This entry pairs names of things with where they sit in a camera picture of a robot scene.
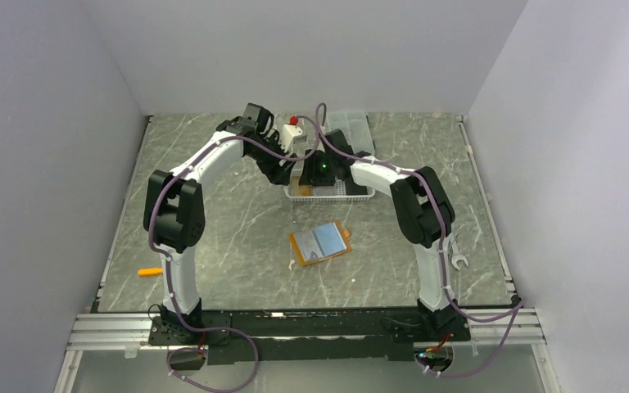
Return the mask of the orange leather card holder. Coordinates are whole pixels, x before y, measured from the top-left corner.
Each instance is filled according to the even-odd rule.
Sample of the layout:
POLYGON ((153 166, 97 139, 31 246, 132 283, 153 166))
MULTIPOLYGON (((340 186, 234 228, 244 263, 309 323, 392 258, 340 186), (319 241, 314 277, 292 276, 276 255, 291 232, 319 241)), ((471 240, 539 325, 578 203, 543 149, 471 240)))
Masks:
POLYGON ((315 228, 301 230, 289 235, 289 242, 295 254, 295 261, 301 266, 317 264, 344 255, 352 250, 350 233, 337 220, 319 225, 315 228), (305 263, 298 242, 303 238, 315 237, 320 244, 324 257, 314 263, 305 263))

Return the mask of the silver VIP card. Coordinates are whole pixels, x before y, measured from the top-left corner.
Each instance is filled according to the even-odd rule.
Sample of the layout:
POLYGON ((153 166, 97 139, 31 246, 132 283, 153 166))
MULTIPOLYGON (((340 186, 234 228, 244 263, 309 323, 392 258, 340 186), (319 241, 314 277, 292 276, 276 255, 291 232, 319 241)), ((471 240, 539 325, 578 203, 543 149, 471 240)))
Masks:
POLYGON ((298 245, 303 260, 307 264, 314 263, 324 257, 322 248, 315 237, 303 238, 298 242, 298 245))

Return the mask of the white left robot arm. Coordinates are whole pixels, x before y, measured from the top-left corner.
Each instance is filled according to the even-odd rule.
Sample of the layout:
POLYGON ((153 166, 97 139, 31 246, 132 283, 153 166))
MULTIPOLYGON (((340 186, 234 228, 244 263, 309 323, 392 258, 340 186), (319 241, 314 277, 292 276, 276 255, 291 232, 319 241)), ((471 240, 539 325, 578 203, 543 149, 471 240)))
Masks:
POLYGON ((143 227, 162 261, 161 316, 181 343, 193 343, 203 329, 195 251, 206 228, 204 192, 244 157, 252 158, 272 184, 287 185, 297 160, 292 146, 305 133, 297 123, 279 130, 273 125, 272 112, 250 103, 242 115, 220 123, 190 158, 170 171, 154 171, 148 180, 143 227))

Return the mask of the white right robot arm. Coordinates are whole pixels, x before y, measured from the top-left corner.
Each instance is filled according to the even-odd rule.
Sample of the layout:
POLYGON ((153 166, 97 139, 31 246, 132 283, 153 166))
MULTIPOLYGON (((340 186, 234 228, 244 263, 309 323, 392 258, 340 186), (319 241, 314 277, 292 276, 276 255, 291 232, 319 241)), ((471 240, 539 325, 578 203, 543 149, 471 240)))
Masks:
POLYGON ((404 169, 363 152, 355 154, 341 130, 317 132, 322 151, 305 160, 300 184, 323 187, 336 181, 348 192, 373 189, 391 198, 396 222, 414 248, 419 272, 419 331, 437 340, 458 317, 447 268, 447 241, 455 211, 434 169, 404 169))

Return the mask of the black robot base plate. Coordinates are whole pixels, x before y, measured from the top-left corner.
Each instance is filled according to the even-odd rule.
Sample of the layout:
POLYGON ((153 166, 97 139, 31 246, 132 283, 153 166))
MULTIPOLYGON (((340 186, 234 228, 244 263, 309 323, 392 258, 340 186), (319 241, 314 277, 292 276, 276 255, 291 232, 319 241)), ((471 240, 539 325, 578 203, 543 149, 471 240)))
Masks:
POLYGON ((202 346, 210 365, 384 358, 411 361, 423 346, 470 341, 466 318, 421 306, 203 310, 190 329, 168 310, 152 316, 151 347, 202 346))

